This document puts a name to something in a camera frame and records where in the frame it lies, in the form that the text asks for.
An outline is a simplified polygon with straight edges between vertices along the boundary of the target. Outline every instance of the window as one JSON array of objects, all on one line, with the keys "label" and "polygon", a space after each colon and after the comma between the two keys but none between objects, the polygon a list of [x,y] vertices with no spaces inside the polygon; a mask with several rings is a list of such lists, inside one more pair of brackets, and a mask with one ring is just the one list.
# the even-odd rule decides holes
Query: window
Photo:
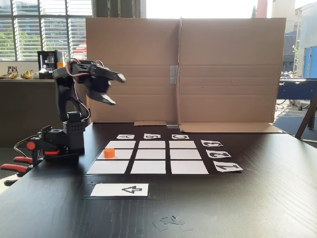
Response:
[{"label": "window", "polygon": [[37,61],[41,50],[86,59],[91,15],[91,0],[0,0],[0,61]]},{"label": "window", "polygon": [[15,60],[11,18],[0,18],[0,60]]}]

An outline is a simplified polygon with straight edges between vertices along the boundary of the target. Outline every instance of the clamp handle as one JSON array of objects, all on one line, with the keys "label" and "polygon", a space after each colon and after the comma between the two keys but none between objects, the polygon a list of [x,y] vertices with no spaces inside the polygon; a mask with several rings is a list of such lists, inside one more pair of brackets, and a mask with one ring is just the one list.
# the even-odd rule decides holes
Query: clamp handle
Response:
[{"label": "clamp handle", "polygon": [[30,158],[30,157],[18,156],[18,157],[15,157],[13,159],[13,161],[14,162],[19,162],[19,163],[25,163],[25,164],[28,164],[28,165],[33,164],[32,158]]},{"label": "clamp handle", "polygon": [[12,171],[12,172],[17,172],[17,173],[27,173],[27,168],[22,165],[11,165],[11,164],[3,164],[1,165],[1,170],[7,170],[7,171]]}]

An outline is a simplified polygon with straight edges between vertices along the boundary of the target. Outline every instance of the cardboard backdrop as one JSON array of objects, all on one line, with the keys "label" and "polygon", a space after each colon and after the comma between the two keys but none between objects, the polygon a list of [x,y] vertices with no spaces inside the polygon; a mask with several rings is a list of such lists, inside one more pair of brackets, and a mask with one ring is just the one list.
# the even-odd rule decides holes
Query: cardboard backdrop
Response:
[{"label": "cardboard backdrop", "polygon": [[92,122],[176,121],[179,19],[86,18],[87,58],[101,60],[127,82],[112,82],[108,106],[90,100]]},{"label": "cardboard backdrop", "polygon": [[[127,78],[109,90],[116,106],[90,100],[92,121],[177,120],[193,132],[202,122],[238,123],[241,132],[243,123],[273,122],[285,22],[87,18],[88,59]],[[177,86],[171,65],[179,65]]]}]

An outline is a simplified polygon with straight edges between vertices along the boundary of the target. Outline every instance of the electrical wire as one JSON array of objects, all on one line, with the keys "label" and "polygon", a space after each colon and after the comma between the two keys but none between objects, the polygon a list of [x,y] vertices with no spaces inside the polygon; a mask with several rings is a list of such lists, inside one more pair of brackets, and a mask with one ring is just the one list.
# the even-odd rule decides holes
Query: electrical wire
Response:
[{"label": "electrical wire", "polygon": [[66,68],[67,73],[68,73],[70,76],[72,76],[72,77],[79,77],[79,76],[82,76],[82,75],[89,75],[89,73],[71,74],[70,71],[69,71],[69,65],[68,65],[68,63],[65,65],[65,68]]},{"label": "electrical wire", "polygon": [[20,151],[17,147],[18,147],[19,145],[23,144],[25,141],[27,141],[27,140],[29,140],[29,139],[35,137],[35,136],[38,136],[39,134],[40,134],[40,132],[37,133],[36,135],[29,136],[29,137],[27,137],[27,138],[25,138],[25,139],[19,141],[18,143],[16,143],[16,144],[14,145],[14,147],[13,147],[14,150],[15,150],[16,152],[20,153],[23,157],[27,157],[26,154],[24,154],[22,151]]},{"label": "electrical wire", "polygon": [[[76,58],[71,58],[71,59],[72,59],[72,60],[75,60],[77,63],[80,63],[80,61],[79,61],[78,59],[76,59]],[[97,60],[96,63],[99,64],[99,65],[101,65],[102,67],[104,67],[104,63],[103,63],[102,61]],[[68,75],[70,75],[70,76],[72,76],[72,77],[79,77],[79,76],[82,76],[82,75],[87,75],[87,74],[89,74],[89,73],[71,74],[71,73],[70,73],[70,70],[69,70],[69,64],[68,64],[68,63],[65,65],[65,68],[66,68],[66,71],[67,71]],[[77,100],[80,102],[80,104],[81,104],[81,105],[86,109],[86,111],[88,112],[88,116],[87,116],[86,118],[84,118],[83,120],[87,120],[87,119],[90,117],[90,111],[89,111],[88,108],[79,100],[78,95],[77,95],[77,91],[76,91],[76,86],[75,86],[76,81],[75,81],[75,79],[73,79],[73,80],[74,80],[74,90],[75,90],[76,98],[77,98]]]},{"label": "electrical wire", "polygon": [[105,66],[104,63],[103,63],[102,61],[100,61],[100,60],[96,60],[96,63],[98,63],[98,64],[101,65],[102,67]]},{"label": "electrical wire", "polygon": [[80,104],[86,109],[86,111],[88,112],[88,116],[87,116],[85,119],[83,119],[83,120],[87,120],[87,119],[90,117],[90,111],[89,111],[88,108],[81,102],[81,100],[78,98],[77,91],[76,91],[76,86],[75,86],[76,81],[75,81],[75,79],[73,79],[73,80],[74,80],[74,90],[75,90],[76,98],[77,98],[77,100],[79,101],[79,103],[80,103]]}]

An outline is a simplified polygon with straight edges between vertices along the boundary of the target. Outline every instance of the orange cube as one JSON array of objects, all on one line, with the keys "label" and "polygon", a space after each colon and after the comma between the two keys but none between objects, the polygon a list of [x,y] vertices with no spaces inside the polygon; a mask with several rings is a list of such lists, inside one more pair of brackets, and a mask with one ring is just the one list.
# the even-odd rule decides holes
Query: orange cube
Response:
[{"label": "orange cube", "polygon": [[104,157],[105,157],[105,159],[113,158],[114,157],[114,148],[104,149]]}]

